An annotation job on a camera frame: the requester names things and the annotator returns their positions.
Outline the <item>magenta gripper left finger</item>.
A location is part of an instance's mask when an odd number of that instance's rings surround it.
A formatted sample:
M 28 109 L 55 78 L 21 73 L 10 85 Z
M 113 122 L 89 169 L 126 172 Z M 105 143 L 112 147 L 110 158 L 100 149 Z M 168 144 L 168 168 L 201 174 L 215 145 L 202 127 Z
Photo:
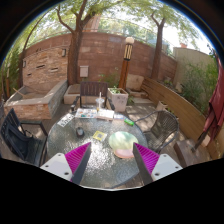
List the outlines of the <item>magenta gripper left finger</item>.
M 86 143 L 66 154 L 57 153 L 41 169 L 79 185 L 90 155 L 91 143 Z

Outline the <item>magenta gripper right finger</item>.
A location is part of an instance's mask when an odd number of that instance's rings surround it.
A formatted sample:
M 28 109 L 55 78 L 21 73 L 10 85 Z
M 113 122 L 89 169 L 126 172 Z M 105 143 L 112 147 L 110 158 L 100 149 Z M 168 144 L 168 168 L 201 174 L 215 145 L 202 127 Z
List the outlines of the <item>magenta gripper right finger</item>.
M 145 185 L 182 169 L 168 154 L 157 154 L 137 143 L 133 144 L 133 154 Z

